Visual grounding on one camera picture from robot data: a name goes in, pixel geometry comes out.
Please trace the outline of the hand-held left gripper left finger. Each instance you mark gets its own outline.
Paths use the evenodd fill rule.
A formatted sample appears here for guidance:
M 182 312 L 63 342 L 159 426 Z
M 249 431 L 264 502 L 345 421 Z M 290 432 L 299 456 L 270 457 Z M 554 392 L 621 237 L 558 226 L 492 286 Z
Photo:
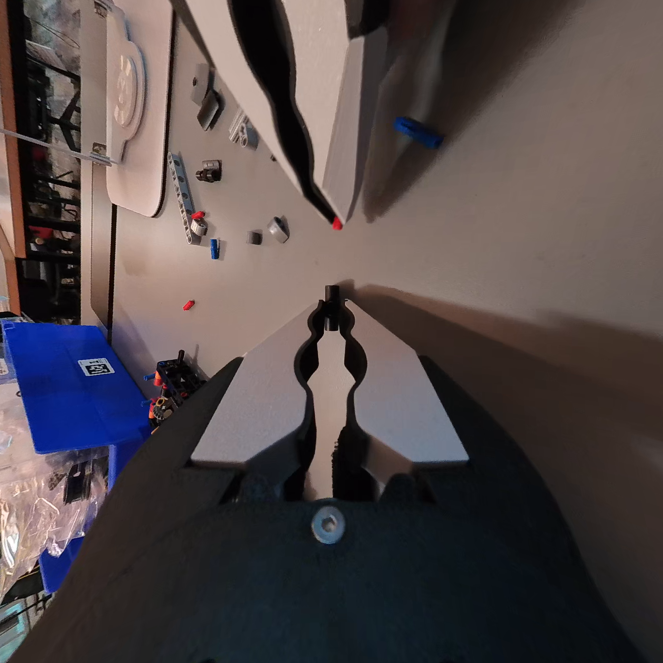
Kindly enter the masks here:
M 304 497 L 324 320 L 323 307 L 310 306 L 244 355 L 192 452 L 195 468 L 257 475 L 284 498 Z

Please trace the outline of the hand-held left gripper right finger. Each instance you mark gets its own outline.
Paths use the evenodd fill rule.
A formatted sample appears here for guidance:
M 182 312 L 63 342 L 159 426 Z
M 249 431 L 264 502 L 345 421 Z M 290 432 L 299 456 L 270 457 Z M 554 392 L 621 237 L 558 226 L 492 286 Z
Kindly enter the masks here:
M 342 306 L 357 377 L 347 413 L 366 439 L 361 467 L 386 485 L 394 475 L 464 465 L 468 452 L 419 355 L 359 306 Z

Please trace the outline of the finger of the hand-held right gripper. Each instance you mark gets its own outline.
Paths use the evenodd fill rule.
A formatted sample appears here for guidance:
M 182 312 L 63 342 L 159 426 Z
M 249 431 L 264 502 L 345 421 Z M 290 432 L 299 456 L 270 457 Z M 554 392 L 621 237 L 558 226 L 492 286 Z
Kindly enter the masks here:
M 387 28 L 350 39 L 346 1 L 283 1 L 296 63 L 295 100 L 314 150 L 313 177 L 345 225 L 368 155 Z
M 295 100 L 296 63 L 283 1 L 187 1 L 186 26 L 286 176 L 325 220 L 311 137 Z

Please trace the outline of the grey lego panel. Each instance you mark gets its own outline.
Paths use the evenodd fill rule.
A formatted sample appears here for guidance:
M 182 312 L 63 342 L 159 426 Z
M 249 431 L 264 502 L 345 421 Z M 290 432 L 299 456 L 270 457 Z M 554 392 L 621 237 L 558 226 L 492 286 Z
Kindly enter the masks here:
M 200 63 L 195 66 L 192 76 L 191 100 L 201 107 L 203 101 L 213 86 L 213 71 L 208 63 Z

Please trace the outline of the black curved lego panel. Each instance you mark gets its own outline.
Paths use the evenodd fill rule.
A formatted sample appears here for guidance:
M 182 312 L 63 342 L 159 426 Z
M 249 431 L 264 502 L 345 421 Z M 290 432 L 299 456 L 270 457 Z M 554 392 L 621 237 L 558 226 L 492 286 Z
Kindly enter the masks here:
M 211 130 L 224 108 L 224 98 L 214 88 L 210 88 L 203 98 L 196 117 L 201 129 L 203 131 Z

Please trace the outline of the partly built lego vehicle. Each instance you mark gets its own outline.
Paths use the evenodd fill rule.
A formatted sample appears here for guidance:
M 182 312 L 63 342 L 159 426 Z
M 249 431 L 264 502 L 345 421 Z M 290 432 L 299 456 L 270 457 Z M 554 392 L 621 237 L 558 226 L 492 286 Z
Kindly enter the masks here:
M 206 380 L 193 368 L 181 349 L 174 359 L 160 361 L 151 375 L 144 377 L 158 388 L 157 397 L 150 398 L 143 405 L 148 408 L 148 424 L 151 434 L 181 408 L 194 393 L 199 391 Z

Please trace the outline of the long blue lego pin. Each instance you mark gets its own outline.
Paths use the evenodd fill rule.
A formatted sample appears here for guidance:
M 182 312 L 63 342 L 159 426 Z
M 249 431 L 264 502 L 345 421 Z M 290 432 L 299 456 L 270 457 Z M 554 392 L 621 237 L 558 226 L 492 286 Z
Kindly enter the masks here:
M 430 150 L 437 150 L 443 144 L 444 136 L 424 123 L 411 117 L 401 116 L 394 119 L 393 127 L 415 143 Z

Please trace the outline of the long grey lego beam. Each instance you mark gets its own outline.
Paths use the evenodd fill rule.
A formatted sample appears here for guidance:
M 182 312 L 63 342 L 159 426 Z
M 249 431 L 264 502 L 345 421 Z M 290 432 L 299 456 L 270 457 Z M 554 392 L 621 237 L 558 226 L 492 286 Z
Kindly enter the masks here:
M 188 179 L 184 169 L 184 163 L 179 154 L 167 153 L 167 164 L 169 174 L 174 186 L 178 211 L 181 217 L 182 225 L 186 236 L 187 244 L 200 245 L 203 237 L 196 236 L 190 231 L 190 221 L 192 214 L 197 211 L 192 201 L 192 195 L 188 187 Z

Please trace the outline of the grey angled connector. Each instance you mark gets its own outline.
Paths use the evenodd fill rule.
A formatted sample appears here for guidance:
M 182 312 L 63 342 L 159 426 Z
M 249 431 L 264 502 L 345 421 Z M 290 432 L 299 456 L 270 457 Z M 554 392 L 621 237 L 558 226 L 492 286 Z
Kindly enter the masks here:
M 233 144 L 240 145 L 252 151 L 257 150 L 259 135 L 241 107 L 237 109 L 230 123 L 229 140 Z

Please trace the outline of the dark shelving unit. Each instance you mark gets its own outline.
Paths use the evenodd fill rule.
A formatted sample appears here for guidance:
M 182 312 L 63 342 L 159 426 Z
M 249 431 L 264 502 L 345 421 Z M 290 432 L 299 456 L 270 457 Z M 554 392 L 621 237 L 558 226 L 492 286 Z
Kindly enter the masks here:
M 79 324 L 80 1 L 1 2 L 1 250 L 9 309 Z

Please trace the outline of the blue storage bin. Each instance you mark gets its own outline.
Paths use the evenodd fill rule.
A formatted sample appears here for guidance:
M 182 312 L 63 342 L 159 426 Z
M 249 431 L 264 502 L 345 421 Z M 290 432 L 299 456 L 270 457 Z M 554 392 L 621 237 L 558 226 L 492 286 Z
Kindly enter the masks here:
M 3 319 L 1 325 L 1 467 L 18 465 L 30 452 L 104 447 L 107 494 L 150 432 L 141 390 L 95 326 L 18 318 Z M 78 366 L 80 359 L 102 357 L 114 374 L 86 377 Z M 84 536 L 73 539 L 58 558 L 47 551 L 39 555 L 36 565 L 46 593 L 60 588 Z

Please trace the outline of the clear plastic bags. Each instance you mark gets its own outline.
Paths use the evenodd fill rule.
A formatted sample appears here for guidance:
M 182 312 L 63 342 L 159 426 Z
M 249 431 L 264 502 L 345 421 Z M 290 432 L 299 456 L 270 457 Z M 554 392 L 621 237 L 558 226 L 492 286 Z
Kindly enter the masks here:
M 30 454 L 1 468 L 1 598 L 47 551 L 84 536 L 107 491 L 108 451 Z

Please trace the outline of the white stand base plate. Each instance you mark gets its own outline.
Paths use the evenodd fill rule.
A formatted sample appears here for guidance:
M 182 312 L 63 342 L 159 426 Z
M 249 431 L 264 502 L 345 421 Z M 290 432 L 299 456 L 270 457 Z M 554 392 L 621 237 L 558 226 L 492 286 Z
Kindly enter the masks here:
M 163 198 L 173 22 L 169 1 L 107 2 L 107 193 L 149 218 Z

